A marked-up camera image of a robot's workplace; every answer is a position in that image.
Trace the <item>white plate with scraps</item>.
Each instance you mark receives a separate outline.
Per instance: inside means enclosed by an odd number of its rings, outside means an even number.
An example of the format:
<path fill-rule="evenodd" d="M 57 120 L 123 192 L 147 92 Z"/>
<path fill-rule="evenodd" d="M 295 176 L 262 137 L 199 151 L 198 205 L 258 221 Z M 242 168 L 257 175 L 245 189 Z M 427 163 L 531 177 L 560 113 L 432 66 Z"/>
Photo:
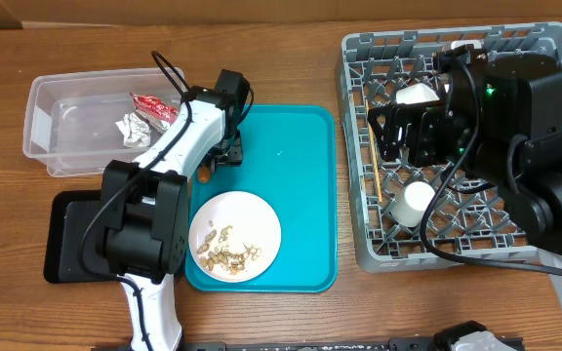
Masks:
<path fill-rule="evenodd" d="M 261 197 L 229 191 L 207 201 L 189 226 L 194 266 L 222 283 L 259 277 L 280 253 L 282 229 L 273 208 Z"/>

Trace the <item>white paper cup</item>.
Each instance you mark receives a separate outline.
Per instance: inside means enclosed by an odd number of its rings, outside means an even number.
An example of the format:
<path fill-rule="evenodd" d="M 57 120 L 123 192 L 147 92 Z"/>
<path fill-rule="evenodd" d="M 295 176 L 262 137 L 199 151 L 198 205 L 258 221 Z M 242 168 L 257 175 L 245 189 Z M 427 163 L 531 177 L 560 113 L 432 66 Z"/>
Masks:
<path fill-rule="evenodd" d="M 395 194 L 390 214 L 398 224 L 416 227 L 434 195 L 435 190 L 428 183 L 414 181 Z"/>

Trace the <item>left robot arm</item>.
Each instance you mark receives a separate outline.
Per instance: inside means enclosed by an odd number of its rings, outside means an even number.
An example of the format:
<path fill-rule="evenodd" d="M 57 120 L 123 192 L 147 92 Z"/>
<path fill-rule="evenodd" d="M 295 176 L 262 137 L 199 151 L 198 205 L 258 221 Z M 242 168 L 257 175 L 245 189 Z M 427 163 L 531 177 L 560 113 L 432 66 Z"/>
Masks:
<path fill-rule="evenodd" d="M 201 166 L 239 166 L 238 130 L 254 99 L 248 80 L 222 70 L 212 89 L 181 94 L 178 120 L 135 161 L 111 161 L 102 175 L 101 208 L 89 224 L 109 279 L 128 298 L 132 350 L 177 350 L 181 325 L 174 278 L 187 254 L 188 182 Z"/>

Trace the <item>red snack wrapper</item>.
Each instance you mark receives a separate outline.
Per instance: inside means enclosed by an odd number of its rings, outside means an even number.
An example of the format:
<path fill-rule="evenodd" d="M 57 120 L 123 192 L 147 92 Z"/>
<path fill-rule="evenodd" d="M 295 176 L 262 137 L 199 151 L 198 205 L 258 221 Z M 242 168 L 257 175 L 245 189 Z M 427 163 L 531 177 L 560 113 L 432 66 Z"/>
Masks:
<path fill-rule="evenodd" d="M 131 98 L 136 113 L 160 134 L 168 131 L 178 119 L 179 110 L 158 97 L 131 94 Z"/>

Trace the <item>white paper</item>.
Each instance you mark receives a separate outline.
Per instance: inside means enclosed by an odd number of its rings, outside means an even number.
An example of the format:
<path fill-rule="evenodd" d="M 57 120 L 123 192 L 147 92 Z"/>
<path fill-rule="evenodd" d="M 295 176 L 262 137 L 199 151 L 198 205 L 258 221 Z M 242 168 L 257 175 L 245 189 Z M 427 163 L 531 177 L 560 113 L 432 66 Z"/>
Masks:
<path fill-rule="evenodd" d="M 147 147 L 151 142 L 149 125 L 135 112 L 125 114 L 115 123 L 127 148 Z"/>

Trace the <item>pale green bowl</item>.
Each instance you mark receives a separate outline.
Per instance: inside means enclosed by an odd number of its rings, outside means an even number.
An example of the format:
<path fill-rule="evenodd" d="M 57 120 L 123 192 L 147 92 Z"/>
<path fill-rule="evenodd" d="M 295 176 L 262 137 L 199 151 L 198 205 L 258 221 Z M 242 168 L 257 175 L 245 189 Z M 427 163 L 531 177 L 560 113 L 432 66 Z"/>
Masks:
<path fill-rule="evenodd" d="M 417 83 L 401 89 L 395 94 L 395 102 L 400 104 L 415 104 L 437 101 L 439 96 L 425 83 Z"/>

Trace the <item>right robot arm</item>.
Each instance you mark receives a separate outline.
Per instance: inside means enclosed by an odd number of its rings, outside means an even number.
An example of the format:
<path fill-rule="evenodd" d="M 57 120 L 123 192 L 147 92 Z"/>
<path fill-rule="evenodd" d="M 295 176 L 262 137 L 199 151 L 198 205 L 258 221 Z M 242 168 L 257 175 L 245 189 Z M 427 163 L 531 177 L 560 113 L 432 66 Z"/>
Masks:
<path fill-rule="evenodd" d="M 433 64 L 439 92 L 370 110 L 381 158 L 406 148 L 415 167 L 449 163 L 495 188 L 538 250 L 526 270 L 551 277 L 562 307 L 562 66 L 531 53 L 491 59 L 471 44 Z"/>

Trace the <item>orange carrot piece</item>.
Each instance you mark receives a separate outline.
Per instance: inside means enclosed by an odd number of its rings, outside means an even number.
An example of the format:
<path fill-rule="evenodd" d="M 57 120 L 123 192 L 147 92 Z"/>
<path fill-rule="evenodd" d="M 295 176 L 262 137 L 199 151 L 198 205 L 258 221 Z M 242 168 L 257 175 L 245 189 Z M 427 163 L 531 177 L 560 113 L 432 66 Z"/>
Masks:
<path fill-rule="evenodd" d="M 211 172 L 210 167 L 208 167 L 206 165 L 203 165 L 203 166 L 200 166 L 198 168 L 198 170 L 197 170 L 197 180 L 200 183 L 203 183 L 203 184 L 208 183 L 211 180 L 211 177 L 212 177 L 212 172 Z"/>

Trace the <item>wooden chopstick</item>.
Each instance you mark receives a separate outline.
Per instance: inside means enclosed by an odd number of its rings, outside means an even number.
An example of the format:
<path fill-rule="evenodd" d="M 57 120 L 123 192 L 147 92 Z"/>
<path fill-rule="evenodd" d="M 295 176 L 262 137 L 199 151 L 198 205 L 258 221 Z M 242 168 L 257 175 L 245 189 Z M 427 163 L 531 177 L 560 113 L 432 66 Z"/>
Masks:
<path fill-rule="evenodd" d="M 366 109 L 366 120 L 368 120 L 368 112 L 370 110 L 369 102 L 366 99 L 365 99 L 364 102 L 365 102 L 365 109 Z M 378 203 L 382 204 L 383 198 L 382 198 L 382 190 L 381 190 L 380 168 L 379 168 L 379 163 L 378 163 L 378 159 L 377 159 L 377 149 L 376 149 L 376 144 L 375 144 L 375 136 L 374 136 L 373 129 L 372 129 L 369 122 L 367 122 L 367 128 L 368 128 L 368 137 L 369 137 L 369 144 L 370 144 L 372 165 L 373 165 L 373 172 L 374 172 L 374 184 L 375 184 L 376 193 L 377 193 L 377 196 L 378 196 Z"/>

